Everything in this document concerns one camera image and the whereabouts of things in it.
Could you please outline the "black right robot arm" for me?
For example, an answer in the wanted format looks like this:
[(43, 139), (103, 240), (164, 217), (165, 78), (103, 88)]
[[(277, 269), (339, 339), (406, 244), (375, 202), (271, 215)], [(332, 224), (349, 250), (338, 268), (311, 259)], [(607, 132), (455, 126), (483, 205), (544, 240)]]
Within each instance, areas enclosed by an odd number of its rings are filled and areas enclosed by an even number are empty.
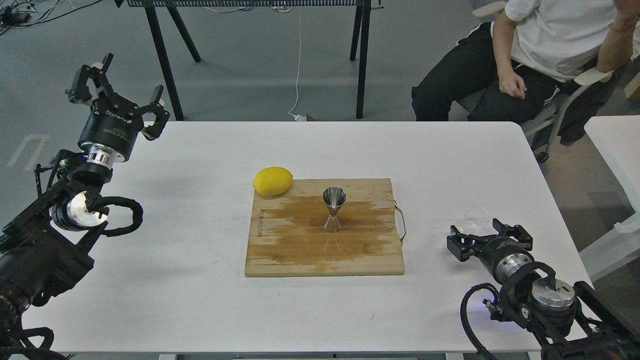
[(637, 360), (639, 333), (585, 281), (573, 285), (559, 280), (548, 264), (530, 254), (533, 237), (517, 224), (493, 219), (496, 234), (464, 234), (451, 225), (446, 238), (448, 250), (460, 261), (476, 256), (501, 286), (474, 285), (461, 301), (464, 332), (477, 354), (493, 360), (491, 353), (473, 332), (467, 303), (480, 290), (493, 294), (483, 303), (490, 318), (514, 322), (532, 333), (541, 346), (543, 360)]

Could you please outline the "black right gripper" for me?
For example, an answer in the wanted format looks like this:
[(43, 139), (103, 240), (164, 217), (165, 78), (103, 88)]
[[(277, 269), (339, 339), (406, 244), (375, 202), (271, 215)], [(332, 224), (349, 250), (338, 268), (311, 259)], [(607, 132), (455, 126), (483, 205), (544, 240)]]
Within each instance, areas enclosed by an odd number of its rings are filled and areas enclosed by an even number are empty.
[(493, 228), (497, 231), (496, 237), (464, 234), (451, 225), (446, 248), (460, 262), (478, 256), (493, 279), (503, 285), (521, 267), (534, 262), (528, 253), (533, 250), (533, 237), (521, 225), (510, 226), (497, 218), (493, 218)]

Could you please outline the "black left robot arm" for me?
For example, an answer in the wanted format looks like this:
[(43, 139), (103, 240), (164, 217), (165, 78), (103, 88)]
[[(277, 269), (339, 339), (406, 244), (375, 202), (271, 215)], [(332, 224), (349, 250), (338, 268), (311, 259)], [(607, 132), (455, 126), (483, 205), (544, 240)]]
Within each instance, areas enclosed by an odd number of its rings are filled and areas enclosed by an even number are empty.
[(34, 171), (37, 199), (2, 228), (0, 265), (1, 358), (62, 360), (51, 350), (54, 332), (45, 326), (23, 328), (32, 307), (73, 289), (94, 267), (89, 253), (102, 236), (137, 230), (144, 210), (134, 199), (102, 196), (114, 163), (128, 161), (139, 134), (160, 137), (170, 113), (163, 107), (163, 86), (150, 104), (138, 105), (114, 91), (106, 73), (114, 58), (84, 64), (66, 91), (73, 104), (89, 106), (79, 152), (62, 149), (49, 166)]

